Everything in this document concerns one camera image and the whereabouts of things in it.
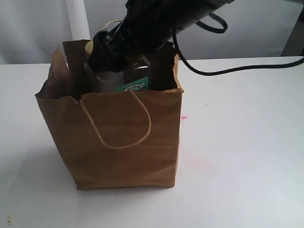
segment bottle label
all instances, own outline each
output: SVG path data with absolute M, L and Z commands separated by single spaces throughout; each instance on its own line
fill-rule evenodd
M 130 82 L 128 84 L 119 86 L 115 91 L 146 91 L 149 89 L 149 79 L 148 77 L 141 78 L 137 81 Z

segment twisted paper handle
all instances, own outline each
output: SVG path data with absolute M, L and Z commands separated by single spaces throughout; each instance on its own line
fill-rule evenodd
M 110 149 L 115 149 L 115 150 L 119 150 L 119 149 L 126 149 L 126 148 L 129 148 L 129 147 L 132 147 L 132 146 L 136 146 L 140 143 L 142 143 L 146 138 L 148 138 L 148 136 L 150 135 L 151 133 L 151 117 L 150 117 L 150 114 L 147 110 L 147 108 L 144 106 L 144 104 L 142 103 L 142 101 L 136 96 L 136 94 L 133 92 L 133 91 L 130 91 L 131 95 L 138 101 L 139 105 L 144 109 L 144 111 L 146 112 L 147 114 L 147 117 L 148 117 L 148 121 L 149 121 L 149 128 L 148 128 L 148 131 L 147 133 L 145 134 L 145 136 L 143 138 L 141 138 L 140 140 L 138 140 L 137 142 L 133 143 L 133 144 L 130 144 L 130 145 L 127 145 L 127 146 L 122 146 L 122 147 L 112 147 L 112 146 L 109 146 L 108 144 L 106 144 L 103 140 L 103 138 L 101 137 L 97 127 L 96 127 L 96 124 L 94 123 L 94 120 L 92 119 L 90 113 L 88 112 L 85 104 L 83 103 L 82 100 L 80 100 L 80 105 L 83 109 L 83 111 L 85 112 L 87 118 L 89 119 L 97 137 L 99 138 L 100 142 L 102 145 L 106 146 L 107 148 L 110 148 Z

